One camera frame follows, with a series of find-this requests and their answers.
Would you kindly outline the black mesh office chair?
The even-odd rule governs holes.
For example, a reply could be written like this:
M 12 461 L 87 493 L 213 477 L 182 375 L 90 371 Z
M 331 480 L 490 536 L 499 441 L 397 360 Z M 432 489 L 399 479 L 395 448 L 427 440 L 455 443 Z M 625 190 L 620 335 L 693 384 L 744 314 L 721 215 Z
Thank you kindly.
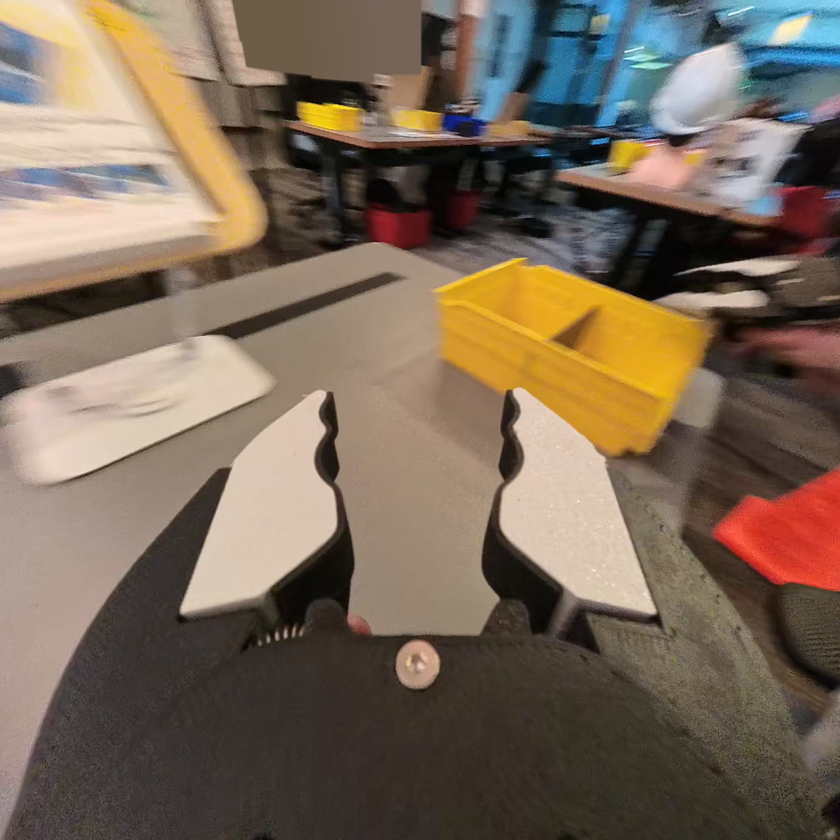
M 839 592 L 805 584 L 779 589 L 777 615 L 791 658 L 833 689 L 839 686 Z

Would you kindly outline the brown background work table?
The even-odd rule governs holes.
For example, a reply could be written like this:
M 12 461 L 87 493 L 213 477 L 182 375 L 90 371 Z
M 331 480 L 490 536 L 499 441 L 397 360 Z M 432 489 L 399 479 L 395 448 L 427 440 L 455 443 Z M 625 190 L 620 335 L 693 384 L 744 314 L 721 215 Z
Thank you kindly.
M 324 244 L 331 249 L 357 245 L 364 238 L 349 216 L 344 174 L 357 169 L 368 182 L 380 170 L 415 165 L 452 165 L 483 158 L 498 159 L 507 150 L 551 148 L 560 131 L 528 128 L 509 136 L 486 133 L 467 137 L 452 132 L 411 132 L 406 129 L 366 127 L 358 132 L 324 129 L 300 120 L 283 120 L 288 134 L 309 137 L 317 148 L 326 207 L 334 232 Z
M 609 286 L 653 300 L 674 289 L 672 278 L 701 259 L 722 262 L 728 237 L 737 230 L 761 233 L 781 217 L 778 192 L 746 208 L 729 207 L 697 195 L 635 183 L 608 164 L 592 164 L 558 171 L 555 181 L 585 204 L 618 207 L 633 218 L 631 234 L 608 275 Z M 634 263 L 647 227 L 665 222 L 665 231 L 652 256 L 634 274 Z

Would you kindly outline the white hard hat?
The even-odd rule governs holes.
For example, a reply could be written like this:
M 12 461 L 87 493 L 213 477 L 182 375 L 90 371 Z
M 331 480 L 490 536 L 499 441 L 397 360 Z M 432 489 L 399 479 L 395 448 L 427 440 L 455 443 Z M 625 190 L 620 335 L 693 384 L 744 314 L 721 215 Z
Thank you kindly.
M 686 137 L 734 118 L 746 78 L 744 55 L 734 43 L 684 59 L 652 98 L 650 122 L 662 134 Z

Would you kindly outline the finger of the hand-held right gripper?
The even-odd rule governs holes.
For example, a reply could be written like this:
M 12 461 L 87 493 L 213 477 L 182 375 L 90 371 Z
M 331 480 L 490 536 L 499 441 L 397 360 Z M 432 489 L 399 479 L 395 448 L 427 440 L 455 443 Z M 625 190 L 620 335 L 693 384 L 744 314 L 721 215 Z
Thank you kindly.
M 770 302 L 761 290 L 680 291 L 655 300 L 655 304 L 673 312 L 744 312 L 762 309 Z
M 773 277 L 790 272 L 798 267 L 798 265 L 798 259 L 762 257 L 686 269 L 676 274 L 675 277 L 687 277 L 695 274 L 736 274 L 744 277 Z

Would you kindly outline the white metal document stand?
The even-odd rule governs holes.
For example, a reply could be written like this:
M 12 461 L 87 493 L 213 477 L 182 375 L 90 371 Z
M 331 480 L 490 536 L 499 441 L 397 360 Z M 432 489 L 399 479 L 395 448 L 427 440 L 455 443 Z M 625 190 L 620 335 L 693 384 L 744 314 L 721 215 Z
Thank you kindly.
M 88 476 L 275 389 L 276 378 L 233 339 L 197 331 L 194 268 L 176 264 L 163 279 L 174 342 L 3 398 L 4 440 L 25 483 Z

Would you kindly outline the pink mannequin head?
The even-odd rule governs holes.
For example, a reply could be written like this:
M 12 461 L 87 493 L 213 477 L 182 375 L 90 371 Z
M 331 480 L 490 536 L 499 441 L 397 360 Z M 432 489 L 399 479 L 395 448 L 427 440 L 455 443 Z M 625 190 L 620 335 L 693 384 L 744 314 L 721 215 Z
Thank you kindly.
M 707 148 L 697 145 L 696 135 L 667 134 L 633 164 L 626 178 L 643 186 L 685 192 L 706 157 Z

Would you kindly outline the white printed product box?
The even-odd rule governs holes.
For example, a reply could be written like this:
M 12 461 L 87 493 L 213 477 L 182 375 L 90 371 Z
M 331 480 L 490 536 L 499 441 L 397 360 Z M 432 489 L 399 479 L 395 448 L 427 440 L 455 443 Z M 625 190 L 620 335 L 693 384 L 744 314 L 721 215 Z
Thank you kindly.
M 735 119 L 720 127 L 710 149 L 712 202 L 743 209 L 761 198 L 798 143 L 804 127 L 774 119 Z

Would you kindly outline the large yellow plastic bin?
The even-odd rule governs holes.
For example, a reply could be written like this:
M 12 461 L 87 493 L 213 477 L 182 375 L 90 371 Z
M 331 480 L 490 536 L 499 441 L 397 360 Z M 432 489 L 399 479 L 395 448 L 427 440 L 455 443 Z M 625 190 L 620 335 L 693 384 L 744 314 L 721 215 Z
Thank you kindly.
M 657 444 L 713 334 L 706 319 L 513 259 L 434 292 L 443 361 L 523 388 L 609 456 Z

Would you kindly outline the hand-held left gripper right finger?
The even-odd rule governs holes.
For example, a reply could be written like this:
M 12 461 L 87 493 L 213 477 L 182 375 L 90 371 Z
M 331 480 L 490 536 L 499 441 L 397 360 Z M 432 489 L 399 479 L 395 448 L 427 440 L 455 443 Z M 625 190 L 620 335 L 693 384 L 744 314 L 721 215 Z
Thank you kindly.
M 521 387 L 505 394 L 500 433 L 500 484 L 482 546 L 491 590 L 523 604 L 540 635 L 567 637 L 584 614 L 654 621 L 605 457 Z

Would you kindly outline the red storage bag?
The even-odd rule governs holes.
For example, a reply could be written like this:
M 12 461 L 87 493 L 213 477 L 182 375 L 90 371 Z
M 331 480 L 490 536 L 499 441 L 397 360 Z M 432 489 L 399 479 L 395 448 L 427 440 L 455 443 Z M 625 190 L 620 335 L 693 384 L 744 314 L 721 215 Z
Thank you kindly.
M 475 223 L 480 212 L 482 191 L 474 188 L 450 191 L 444 200 L 444 228 L 463 233 Z
M 427 208 L 369 204 L 364 217 L 367 237 L 374 243 L 413 250 L 426 246 L 432 235 L 433 215 Z
M 777 219 L 784 255 L 824 256 L 837 238 L 838 190 L 817 185 L 788 185 L 780 192 Z

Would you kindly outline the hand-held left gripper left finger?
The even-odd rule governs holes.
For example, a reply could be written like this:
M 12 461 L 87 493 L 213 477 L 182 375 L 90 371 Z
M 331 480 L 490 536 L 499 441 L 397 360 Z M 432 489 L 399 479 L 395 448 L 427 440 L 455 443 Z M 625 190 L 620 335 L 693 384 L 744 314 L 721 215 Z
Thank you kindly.
M 181 618 L 252 612 L 268 627 L 292 625 L 324 598 L 348 611 L 354 551 L 338 432 L 333 394 L 316 391 L 234 459 Z

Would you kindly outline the person's right hand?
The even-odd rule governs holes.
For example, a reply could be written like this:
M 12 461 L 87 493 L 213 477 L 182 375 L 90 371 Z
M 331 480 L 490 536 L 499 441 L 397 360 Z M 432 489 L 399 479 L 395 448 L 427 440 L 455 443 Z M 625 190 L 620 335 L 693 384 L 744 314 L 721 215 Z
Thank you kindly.
M 789 365 L 813 390 L 825 396 L 839 395 L 837 324 L 749 329 L 740 332 L 739 341 L 746 352 L 765 353 Z

